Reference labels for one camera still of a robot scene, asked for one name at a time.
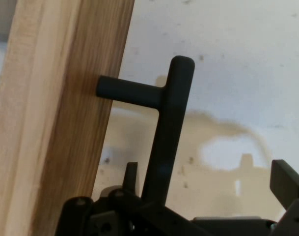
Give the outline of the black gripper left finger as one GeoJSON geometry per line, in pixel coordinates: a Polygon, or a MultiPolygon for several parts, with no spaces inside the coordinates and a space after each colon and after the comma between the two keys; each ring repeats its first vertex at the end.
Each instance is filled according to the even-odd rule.
{"type": "Polygon", "coordinates": [[[127,164],[121,187],[105,196],[69,199],[63,206],[58,236],[194,236],[196,225],[165,206],[173,166],[150,162],[141,197],[136,195],[137,163],[127,164]]]}

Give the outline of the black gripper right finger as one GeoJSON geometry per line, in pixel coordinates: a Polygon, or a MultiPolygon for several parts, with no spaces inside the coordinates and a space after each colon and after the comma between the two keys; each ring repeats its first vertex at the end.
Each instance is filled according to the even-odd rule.
{"type": "Polygon", "coordinates": [[[284,160],[273,160],[270,189],[286,210],[272,236],[299,236],[299,174],[284,160]]]}

